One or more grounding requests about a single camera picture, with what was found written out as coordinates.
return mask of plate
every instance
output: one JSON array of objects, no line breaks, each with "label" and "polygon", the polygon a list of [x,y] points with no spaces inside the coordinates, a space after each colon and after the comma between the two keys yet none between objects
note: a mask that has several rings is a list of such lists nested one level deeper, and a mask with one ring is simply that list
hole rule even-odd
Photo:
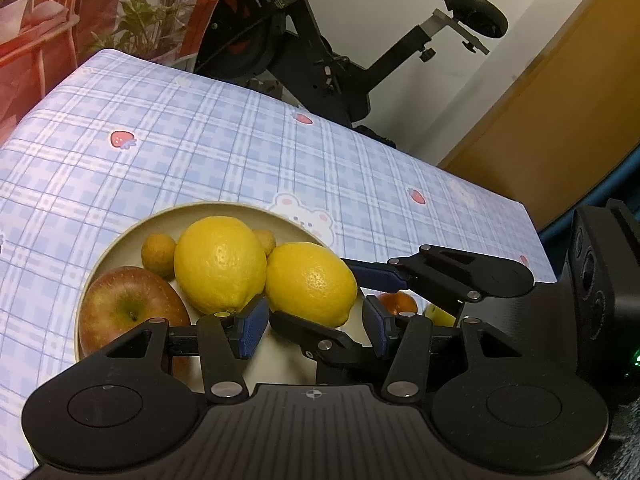
[{"label": "plate", "polygon": [[[278,245],[286,242],[312,242],[324,244],[298,225],[276,214],[250,205],[231,202],[197,202],[176,206],[159,212],[128,229],[104,251],[89,275],[76,309],[74,341],[76,362],[82,359],[82,350],[78,337],[78,317],[80,305],[86,291],[93,281],[106,272],[120,266],[142,267],[140,249],[151,233],[165,233],[177,240],[182,232],[195,221],[207,216],[233,216],[247,224],[251,229],[269,229],[273,231]],[[184,301],[191,322],[195,323],[202,316],[187,301],[175,280],[170,285]],[[370,346],[367,334],[362,326],[362,295],[359,294],[351,309],[349,320],[341,330],[363,345]],[[202,375],[200,359],[193,357],[190,376],[182,378],[192,390],[202,392]],[[242,370],[249,391],[252,392],[257,383],[271,384],[315,384],[316,362],[304,357],[300,347],[277,337],[269,326],[252,359],[236,361]]]}]

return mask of white pot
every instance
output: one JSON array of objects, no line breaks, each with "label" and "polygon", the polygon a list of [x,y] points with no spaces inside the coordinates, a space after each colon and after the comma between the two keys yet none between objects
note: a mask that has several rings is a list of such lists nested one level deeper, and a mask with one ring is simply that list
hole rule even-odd
[{"label": "white pot", "polygon": [[0,44],[12,40],[20,33],[20,24],[28,1],[15,0],[12,4],[0,7]]}]

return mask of red apple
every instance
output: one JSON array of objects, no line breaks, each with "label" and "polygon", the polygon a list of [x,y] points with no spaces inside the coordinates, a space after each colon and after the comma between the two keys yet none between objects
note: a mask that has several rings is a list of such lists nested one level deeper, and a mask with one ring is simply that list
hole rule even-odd
[{"label": "red apple", "polygon": [[[108,270],[89,286],[80,306],[82,353],[92,354],[152,317],[164,317],[170,326],[191,324],[178,293],[157,274],[140,267]],[[175,358],[174,369],[185,368],[187,361]]]}]

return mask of blue plaid tablecloth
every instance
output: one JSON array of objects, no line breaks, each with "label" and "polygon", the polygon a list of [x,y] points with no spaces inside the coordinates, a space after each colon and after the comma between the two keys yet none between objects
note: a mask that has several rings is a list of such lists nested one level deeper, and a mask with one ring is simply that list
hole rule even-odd
[{"label": "blue plaid tablecloth", "polygon": [[34,467],[20,410],[73,364],[100,254],[140,219],[202,200],[274,210],[348,258],[427,243],[555,281],[521,204],[256,92],[104,50],[0,148],[0,479]]}]

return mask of exercise bike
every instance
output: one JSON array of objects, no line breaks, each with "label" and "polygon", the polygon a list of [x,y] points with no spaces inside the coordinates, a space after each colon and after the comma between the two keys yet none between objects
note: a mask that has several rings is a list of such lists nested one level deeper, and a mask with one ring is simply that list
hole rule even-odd
[{"label": "exercise bike", "polygon": [[[348,128],[370,112],[369,92],[410,56],[427,62],[435,51],[427,44],[441,30],[451,28],[471,52],[488,54],[477,36],[501,38],[507,18],[487,0],[444,0],[440,9],[406,33],[369,68],[333,51],[322,36],[308,0],[219,0],[196,58],[194,72],[245,85],[265,70],[311,113]],[[295,32],[287,30],[287,16]],[[378,137],[366,126],[355,128]]]}]

